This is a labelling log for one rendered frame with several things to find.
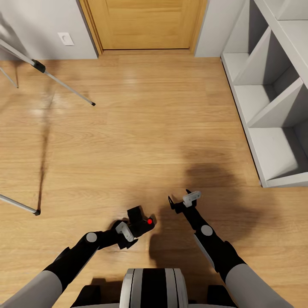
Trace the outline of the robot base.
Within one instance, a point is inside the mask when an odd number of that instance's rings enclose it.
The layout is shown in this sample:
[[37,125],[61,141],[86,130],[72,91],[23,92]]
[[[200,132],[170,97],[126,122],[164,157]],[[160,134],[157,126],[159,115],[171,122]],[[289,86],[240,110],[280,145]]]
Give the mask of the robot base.
[[[120,300],[112,300],[111,304],[101,304],[100,291],[99,285],[84,286],[77,301],[70,308],[119,308]],[[223,285],[209,285],[207,292],[207,304],[197,304],[196,300],[188,300],[189,308],[238,308]]]

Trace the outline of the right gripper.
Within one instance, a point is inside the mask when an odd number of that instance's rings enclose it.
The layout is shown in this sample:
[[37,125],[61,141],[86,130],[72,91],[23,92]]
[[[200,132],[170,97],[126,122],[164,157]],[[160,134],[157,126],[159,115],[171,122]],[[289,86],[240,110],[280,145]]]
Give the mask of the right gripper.
[[[187,193],[190,194],[191,192],[189,190],[187,190]],[[195,208],[197,206],[197,202],[196,200],[192,201],[192,206],[190,207],[186,207],[183,202],[180,203],[176,203],[174,204],[173,201],[171,200],[171,198],[168,196],[169,198],[169,203],[171,205],[171,209],[174,210],[177,214],[183,212],[186,219],[188,220],[188,218],[190,217],[190,215],[192,215],[193,213],[198,213],[198,210]]]

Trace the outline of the digital camera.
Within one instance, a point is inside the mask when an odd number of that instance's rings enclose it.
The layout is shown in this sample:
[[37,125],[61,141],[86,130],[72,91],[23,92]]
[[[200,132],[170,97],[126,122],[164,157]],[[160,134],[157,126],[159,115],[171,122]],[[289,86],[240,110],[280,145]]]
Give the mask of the digital camera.
[[149,217],[149,220],[144,220],[142,218],[139,206],[131,208],[127,211],[127,214],[130,219],[128,228],[130,229],[135,239],[142,236],[144,233],[151,231],[155,227],[153,218],[151,216]]

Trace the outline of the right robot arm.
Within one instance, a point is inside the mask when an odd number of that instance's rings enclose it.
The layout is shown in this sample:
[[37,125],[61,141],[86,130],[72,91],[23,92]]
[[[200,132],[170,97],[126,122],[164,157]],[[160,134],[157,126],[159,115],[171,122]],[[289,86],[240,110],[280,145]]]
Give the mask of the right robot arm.
[[183,202],[174,204],[171,209],[177,214],[183,212],[193,230],[194,238],[205,257],[217,273],[220,273],[239,308],[294,308],[277,294],[240,258],[228,241],[222,241],[214,229],[201,217],[196,199],[201,192],[190,192],[183,196]]

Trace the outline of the camera tripod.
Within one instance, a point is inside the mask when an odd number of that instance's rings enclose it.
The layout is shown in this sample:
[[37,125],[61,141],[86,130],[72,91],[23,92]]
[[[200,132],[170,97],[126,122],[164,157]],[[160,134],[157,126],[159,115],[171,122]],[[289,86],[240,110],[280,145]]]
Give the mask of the camera tripod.
[[[33,67],[35,67],[37,70],[41,71],[42,73],[47,74],[48,76],[50,76],[51,78],[53,78],[54,80],[58,81],[59,83],[61,83],[63,86],[65,86],[66,88],[70,89],[71,91],[73,91],[74,93],[76,93],[77,95],[79,95],[81,98],[83,98],[84,100],[88,101],[89,103],[91,103],[93,106],[95,106],[94,102],[89,101],[88,99],[86,99],[84,96],[80,95],[78,92],[76,92],[75,90],[73,90],[71,87],[69,87],[68,85],[64,84],[62,81],[58,80],[57,78],[55,78],[53,75],[51,75],[50,73],[48,73],[47,71],[45,71],[45,66],[43,64],[41,64],[38,60],[31,60],[28,57],[26,57],[25,55],[21,54],[18,50],[16,50],[15,48],[13,48],[12,46],[10,46],[9,44],[7,44],[6,42],[4,42],[3,40],[0,39],[0,45],[5,48],[6,50],[8,50],[9,52],[13,53],[14,55],[18,56],[20,59],[23,59],[24,61],[30,63]],[[41,214],[40,210],[36,210],[33,209],[31,207],[28,207],[24,204],[21,204],[18,201],[14,201],[4,195],[0,194],[0,200],[6,201],[10,204],[13,204],[15,206],[18,206],[20,208],[23,208],[29,212],[34,213],[36,216]]]

